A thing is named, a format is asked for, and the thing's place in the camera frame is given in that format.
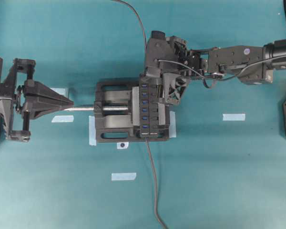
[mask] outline cable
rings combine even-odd
[[[192,68],[186,66],[186,65],[183,64],[183,63],[179,63],[179,62],[177,62],[177,61],[168,61],[168,60],[158,60],[158,62],[168,62],[168,63],[175,63],[175,64],[178,64],[178,65],[181,65],[181,66],[183,66],[184,68],[187,68],[187,69],[191,70],[192,72],[196,73],[196,74],[199,75],[201,78],[203,78],[203,79],[205,79],[205,80],[209,80],[207,77],[201,75],[198,71],[196,71],[196,70],[194,70],[194,69],[192,69]]]
[[[273,61],[273,60],[277,60],[277,59],[281,59],[281,58],[285,58],[286,55],[282,55],[282,56],[277,56],[277,57],[272,57],[272,58],[269,58],[269,59],[265,59],[265,60],[262,60],[262,61],[257,61],[257,62],[254,62],[254,63],[251,63],[249,65],[247,65],[245,68],[243,68],[238,74],[235,74],[231,77],[228,77],[228,78],[225,78],[225,79],[213,79],[213,80],[216,80],[216,81],[227,81],[227,80],[231,80],[235,77],[238,77],[239,75],[241,75],[242,73],[244,73],[245,70],[247,70],[248,68],[252,67],[252,66],[255,66],[257,64],[260,64],[260,63],[264,63],[264,62],[267,62],[267,61]],[[189,70],[191,70],[192,72],[196,73],[197,75],[199,75],[201,78],[205,79],[205,80],[211,80],[212,78],[209,78],[209,76],[211,75],[207,75],[207,76],[203,76],[201,75],[199,72],[195,71],[194,69],[184,65],[183,63],[179,63],[179,62],[176,62],[176,61],[168,61],[168,60],[158,60],[159,62],[169,62],[169,63],[175,63],[175,64],[178,64],[178,65],[181,65]]]
[[[235,77],[238,77],[239,75],[241,75],[245,70],[247,70],[248,68],[254,66],[254,65],[257,65],[257,64],[260,64],[260,63],[264,63],[264,62],[267,62],[267,61],[273,61],[273,60],[276,60],[276,59],[281,59],[281,58],[285,58],[286,55],[282,55],[282,56],[277,56],[277,57],[272,57],[272,58],[269,58],[269,59],[265,59],[265,60],[262,60],[262,61],[257,61],[257,62],[254,62],[254,63],[251,63],[249,65],[247,65],[245,68],[243,68],[238,74],[235,74],[231,77],[228,77],[228,78],[225,78],[225,79],[217,79],[219,81],[227,81],[227,80],[231,80]]]
[[[138,20],[139,20],[139,24],[140,24],[141,30],[142,30],[142,33],[143,33],[144,52],[146,53],[147,42],[146,42],[145,30],[144,30],[143,23],[142,23],[142,21],[141,21],[141,19],[140,19],[139,14],[137,13],[137,11],[135,11],[134,7],[132,7],[129,3],[125,2],[125,1],[121,1],[121,0],[111,0],[111,1],[115,1],[115,2],[118,2],[118,3],[121,3],[121,4],[124,4],[124,5],[128,6],[128,7],[134,12],[134,14],[137,16],[137,18],[138,18]]]
[[[154,214],[158,220],[158,222],[162,225],[162,227],[164,229],[168,229],[168,227],[166,226],[166,224],[163,222],[163,220],[161,219],[161,217],[158,214],[158,182],[157,182],[157,173],[156,173],[156,169],[154,167],[154,163],[153,163],[153,156],[151,153],[151,149],[149,147],[149,143],[147,138],[145,139],[146,142],[146,147],[147,147],[147,152],[148,152],[148,156],[149,156],[149,160],[151,161],[151,166],[152,166],[152,170],[153,170],[153,180],[154,180]]]

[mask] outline threaded rod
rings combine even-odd
[[[93,105],[86,105],[86,106],[76,106],[64,109],[64,111],[93,111]],[[103,111],[127,111],[127,105],[107,105],[102,107]]]

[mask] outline teal table surface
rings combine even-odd
[[[152,30],[193,49],[263,46],[286,39],[282,0],[129,0]],[[137,78],[142,33],[109,0],[0,0],[2,78],[14,58],[36,60],[34,78],[91,104],[99,80]],[[25,75],[19,74],[22,83]],[[273,84],[237,79],[208,90],[192,82],[176,113],[177,138],[151,143],[159,213],[171,229],[286,229],[286,71]],[[223,114],[245,113],[244,122]],[[31,122],[28,143],[0,140],[0,229],[157,229],[144,143],[89,145],[88,119]],[[21,128],[19,117],[14,128]],[[136,172],[134,181],[111,173]]]

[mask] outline wire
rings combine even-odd
[[[272,58],[269,58],[269,59],[265,59],[265,60],[262,60],[262,61],[257,61],[257,62],[254,62],[254,63],[251,63],[249,65],[247,65],[245,68],[243,68],[238,74],[235,74],[231,77],[228,77],[228,78],[225,78],[225,79],[217,79],[219,81],[227,81],[227,80],[231,80],[235,77],[238,77],[239,75],[241,75],[245,70],[247,70],[248,68],[252,67],[252,66],[255,66],[257,64],[260,64],[260,63],[264,63],[264,62],[267,62],[267,61],[273,61],[273,60],[276,60],[276,59],[281,59],[281,58],[285,58],[286,55],[282,55],[282,56],[277,56],[277,57],[272,57]]]
[[[175,64],[178,64],[178,65],[181,65],[181,66],[183,66],[184,68],[187,68],[187,69],[191,70],[192,72],[196,73],[196,74],[199,75],[201,78],[203,78],[203,79],[205,79],[205,80],[209,80],[207,77],[201,75],[198,71],[196,71],[196,70],[190,68],[189,66],[186,66],[186,65],[183,64],[183,63],[179,63],[179,62],[177,62],[177,61],[168,61],[168,60],[158,60],[158,62],[168,62],[168,63],[175,63]]]
[[[141,30],[142,30],[142,33],[143,33],[144,52],[146,53],[147,42],[146,42],[145,30],[144,30],[143,23],[142,23],[142,21],[141,21],[141,19],[140,19],[139,14],[137,13],[137,11],[135,11],[134,7],[132,7],[129,3],[125,2],[125,1],[121,1],[121,0],[111,0],[111,1],[115,1],[115,2],[118,2],[118,3],[121,3],[121,4],[124,4],[124,5],[128,6],[128,7],[134,12],[134,14],[137,16],[137,18],[138,18],[138,20],[139,20],[139,24],[140,24]]]
[[[247,65],[245,68],[243,68],[238,74],[235,74],[231,77],[228,77],[228,78],[225,78],[225,79],[213,79],[215,81],[227,81],[227,80],[232,80],[233,78],[235,77],[239,77],[242,73],[244,73],[244,71],[246,71],[248,68],[252,67],[252,66],[255,66],[257,64],[260,64],[260,63],[265,63],[267,61],[273,61],[273,60],[277,60],[277,59],[281,59],[281,58],[285,58],[286,55],[282,55],[282,56],[277,56],[277,57],[272,57],[272,58],[269,58],[269,59],[265,59],[265,60],[262,60],[262,61],[257,61],[257,62],[254,62],[254,63],[251,63],[249,65]],[[178,64],[178,65],[181,65],[189,70],[191,70],[192,72],[196,73],[197,75],[199,75],[201,78],[205,79],[205,80],[212,80],[212,78],[209,78],[211,75],[207,75],[207,76],[203,76],[201,75],[199,72],[195,71],[194,69],[184,65],[183,63],[179,63],[179,62],[176,62],[176,61],[168,61],[168,60],[158,60],[159,62],[169,62],[169,63],[175,63],[175,64]]]
[[[151,166],[152,166],[152,170],[153,170],[153,180],[154,180],[154,206],[153,206],[153,210],[154,210],[154,214],[155,214],[157,220],[159,221],[159,223],[162,225],[162,227],[164,229],[168,229],[168,227],[166,226],[166,224],[163,222],[163,220],[161,219],[161,217],[158,214],[158,182],[157,182],[157,173],[156,173],[156,169],[154,167],[153,156],[152,156],[151,149],[149,147],[149,143],[148,143],[147,138],[145,139],[145,142],[146,142],[146,147],[147,147],[149,160],[151,161]]]

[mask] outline tape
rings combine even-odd
[[[52,119],[53,123],[73,123],[73,115],[57,115]]]
[[[245,121],[246,114],[223,114],[223,121]]]
[[[61,94],[67,98],[69,98],[69,89],[68,88],[51,88],[53,91],[55,91],[58,94]]]
[[[135,180],[137,173],[111,173],[111,181]]]
[[[176,115],[174,111],[170,111],[170,120],[171,124],[169,127],[169,134],[170,138],[171,137],[177,137],[177,132],[176,132]]]
[[[89,145],[96,146],[96,130],[94,116],[89,116]]]
[[[116,148],[117,149],[127,149],[129,146],[129,142],[117,142]]]

